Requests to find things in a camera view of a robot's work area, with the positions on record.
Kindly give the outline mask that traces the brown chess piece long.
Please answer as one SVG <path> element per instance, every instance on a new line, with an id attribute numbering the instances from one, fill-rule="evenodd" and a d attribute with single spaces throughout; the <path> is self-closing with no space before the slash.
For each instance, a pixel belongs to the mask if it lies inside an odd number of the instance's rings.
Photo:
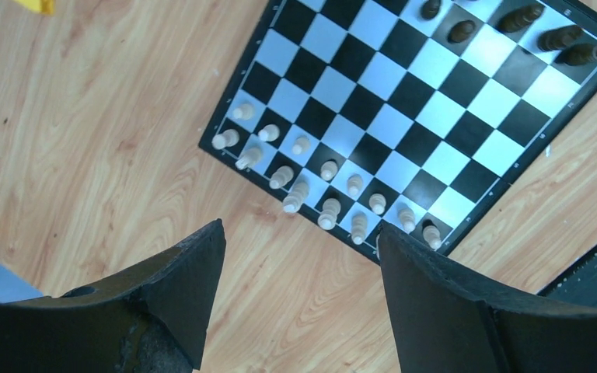
<path id="1" fill-rule="evenodd" d="M 562 26 L 541 33 L 536 45 L 541 51 L 561 51 L 572 45 L 584 30 L 578 25 Z"/>

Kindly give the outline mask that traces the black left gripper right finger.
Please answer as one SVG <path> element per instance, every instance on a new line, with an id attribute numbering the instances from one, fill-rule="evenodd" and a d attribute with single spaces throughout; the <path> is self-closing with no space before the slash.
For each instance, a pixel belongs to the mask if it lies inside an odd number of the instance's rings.
<path id="1" fill-rule="evenodd" d="M 510 287 L 395 225 L 377 246 L 404 372 L 597 372 L 597 308 Z"/>

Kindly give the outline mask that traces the black white chess board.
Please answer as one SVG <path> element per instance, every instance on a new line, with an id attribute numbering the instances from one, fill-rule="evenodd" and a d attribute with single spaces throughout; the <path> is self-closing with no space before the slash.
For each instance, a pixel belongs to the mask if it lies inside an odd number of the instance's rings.
<path id="1" fill-rule="evenodd" d="M 377 260 L 379 226 L 403 228 L 449 254 L 597 92 L 597 62 L 555 62 L 597 44 L 597 12 L 538 1 L 543 14 L 514 33 L 502 16 L 526 1 L 271 1 L 200 147 L 311 222 Z M 578 25 L 561 51 L 539 35 Z M 254 105 L 235 120 L 239 104 Z M 227 129 L 239 143 L 217 150 Z"/>

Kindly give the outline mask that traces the brown chess piece crossed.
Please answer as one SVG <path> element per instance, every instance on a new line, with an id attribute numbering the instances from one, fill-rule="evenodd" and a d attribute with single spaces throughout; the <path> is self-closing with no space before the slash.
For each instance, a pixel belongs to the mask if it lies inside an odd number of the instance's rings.
<path id="1" fill-rule="evenodd" d="M 545 6 L 541 3 L 533 3 L 515 9 L 502 16 L 497 24 L 497 30 L 501 33 L 514 33 L 523 30 L 534 23 L 544 12 Z"/>

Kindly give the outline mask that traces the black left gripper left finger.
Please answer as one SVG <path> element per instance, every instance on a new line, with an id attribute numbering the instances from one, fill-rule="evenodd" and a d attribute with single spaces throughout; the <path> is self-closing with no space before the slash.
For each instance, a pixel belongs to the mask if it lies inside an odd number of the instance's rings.
<path id="1" fill-rule="evenodd" d="M 225 249 L 216 219 L 60 297 L 0 303 L 0 372 L 200 369 Z"/>

